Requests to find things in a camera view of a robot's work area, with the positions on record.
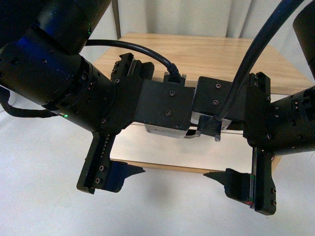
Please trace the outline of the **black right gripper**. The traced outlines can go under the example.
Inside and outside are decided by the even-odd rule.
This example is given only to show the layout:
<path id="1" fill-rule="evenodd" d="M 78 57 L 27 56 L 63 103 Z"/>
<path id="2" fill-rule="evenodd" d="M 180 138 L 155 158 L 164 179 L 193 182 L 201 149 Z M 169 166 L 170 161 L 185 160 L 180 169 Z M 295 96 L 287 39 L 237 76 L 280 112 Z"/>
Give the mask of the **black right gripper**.
<path id="1" fill-rule="evenodd" d="M 276 187 L 272 179 L 272 158 L 267 150 L 271 134 L 266 127 L 266 108 L 270 105 L 270 78 L 258 72 L 249 76 L 246 89 L 244 137 L 252 150 L 252 174 L 227 168 L 203 174 L 224 186 L 227 197 L 252 207 L 263 215 L 276 212 Z"/>

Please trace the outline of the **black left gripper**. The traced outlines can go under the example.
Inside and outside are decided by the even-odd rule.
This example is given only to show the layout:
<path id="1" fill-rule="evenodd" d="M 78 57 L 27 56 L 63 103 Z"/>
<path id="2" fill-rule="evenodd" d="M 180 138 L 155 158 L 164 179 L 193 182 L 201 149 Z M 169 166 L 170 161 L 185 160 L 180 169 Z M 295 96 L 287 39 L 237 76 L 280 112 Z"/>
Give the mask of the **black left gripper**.
<path id="1" fill-rule="evenodd" d="M 152 80 L 154 69 L 152 62 L 142 63 L 140 60 L 133 60 L 127 75 Z M 117 193 L 126 178 L 145 172 L 142 167 L 110 159 L 117 134 L 118 131 L 93 133 L 93 140 L 77 182 L 78 190 L 90 194 L 96 189 Z"/>

